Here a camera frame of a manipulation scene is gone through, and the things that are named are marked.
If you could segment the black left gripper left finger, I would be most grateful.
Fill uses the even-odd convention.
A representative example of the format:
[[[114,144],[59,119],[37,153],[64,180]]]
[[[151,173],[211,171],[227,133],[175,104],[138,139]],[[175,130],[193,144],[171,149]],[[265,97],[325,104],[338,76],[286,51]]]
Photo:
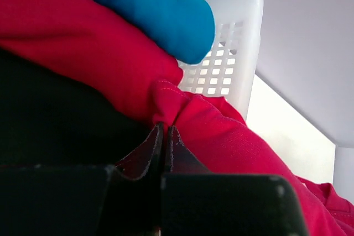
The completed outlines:
[[[163,126],[115,165],[1,169],[2,235],[157,235]]]

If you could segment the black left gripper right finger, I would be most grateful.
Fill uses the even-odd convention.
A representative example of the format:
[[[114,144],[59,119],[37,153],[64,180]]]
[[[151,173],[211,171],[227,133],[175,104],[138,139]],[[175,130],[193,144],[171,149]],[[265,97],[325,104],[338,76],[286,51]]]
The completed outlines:
[[[161,181],[162,235],[308,235],[294,189],[272,175],[215,174],[170,127]]]

